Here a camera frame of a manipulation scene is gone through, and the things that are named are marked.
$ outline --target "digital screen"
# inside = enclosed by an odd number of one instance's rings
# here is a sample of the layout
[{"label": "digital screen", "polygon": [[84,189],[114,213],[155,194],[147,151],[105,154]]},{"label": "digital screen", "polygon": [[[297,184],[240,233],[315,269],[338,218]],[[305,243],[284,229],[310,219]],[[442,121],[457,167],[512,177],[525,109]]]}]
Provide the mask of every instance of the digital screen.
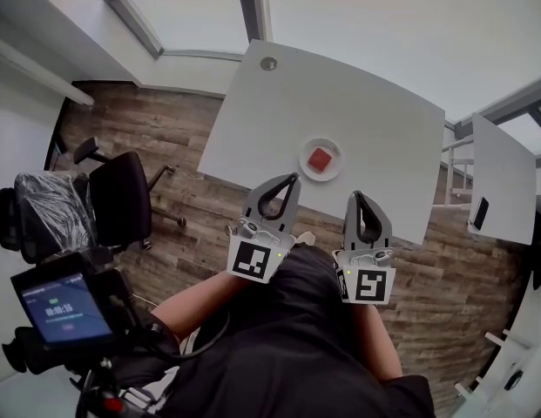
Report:
[{"label": "digital screen", "polygon": [[112,334],[81,273],[22,291],[22,298],[47,343]]}]

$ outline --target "plastic wrap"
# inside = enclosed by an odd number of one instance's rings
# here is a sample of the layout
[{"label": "plastic wrap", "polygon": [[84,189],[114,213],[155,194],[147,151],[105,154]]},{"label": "plastic wrap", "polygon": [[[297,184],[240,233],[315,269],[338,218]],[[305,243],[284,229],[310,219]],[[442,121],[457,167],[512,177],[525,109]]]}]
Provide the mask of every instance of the plastic wrap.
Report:
[{"label": "plastic wrap", "polygon": [[44,256],[96,245],[85,174],[19,173],[15,191],[27,254]]}]

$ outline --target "office chair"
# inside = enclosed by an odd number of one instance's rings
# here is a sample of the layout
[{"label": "office chair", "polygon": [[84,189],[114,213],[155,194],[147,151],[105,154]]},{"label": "office chair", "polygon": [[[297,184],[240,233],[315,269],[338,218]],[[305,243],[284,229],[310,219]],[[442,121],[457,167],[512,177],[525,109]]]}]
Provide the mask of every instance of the office chair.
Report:
[{"label": "office chair", "polygon": [[186,219],[152,208],[150,191],[169,165],[148,182],[136,152],[109,159],[98,153],[96,138],[74,153],[78,164],[92,158],[103,164],[90,175],[64,172],[20,173],[14,188],[0,190],[0,244],[20,251],[28,263],[55,253],[109,247],[113,253],[138,242],[152,247],[152,213],[186,226]]}]

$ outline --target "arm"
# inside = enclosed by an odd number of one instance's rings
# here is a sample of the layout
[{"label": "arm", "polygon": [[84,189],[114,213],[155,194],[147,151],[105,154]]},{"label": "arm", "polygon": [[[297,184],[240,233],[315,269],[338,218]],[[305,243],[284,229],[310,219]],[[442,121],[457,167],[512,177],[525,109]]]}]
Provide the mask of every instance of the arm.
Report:
[{"label": "arm", "polygon": [[164,300],[152,314],[182,341],[250,283],[230,273],[219,273]]},{"label": "arm", "polygon": [[379,381],[403,375],[402,364],[374,305],[350,305],[365,368]]}]

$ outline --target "white plate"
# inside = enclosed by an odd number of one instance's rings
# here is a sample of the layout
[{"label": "white plate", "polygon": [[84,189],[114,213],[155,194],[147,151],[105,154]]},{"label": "white plate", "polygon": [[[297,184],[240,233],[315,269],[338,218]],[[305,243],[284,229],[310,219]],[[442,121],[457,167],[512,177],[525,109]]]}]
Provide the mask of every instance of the white plate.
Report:
[{"label": "white plate", "polygon": [[[314,171],[308,165],[308,159],[316,150],[317,147],[320,147],[323,151],[328,153],[332,159],[328,163],[326,169],[323,173],[318,173]],[[307,175],[314,181],[329,181],[338,176],[338,173],[342,170],[343,167],[343,156],[340,147],[338,147],[334,141],[326,138],[314,138],[308,141],[302,148],[299,154],[299,165],[303,170],[303,173]]]}]

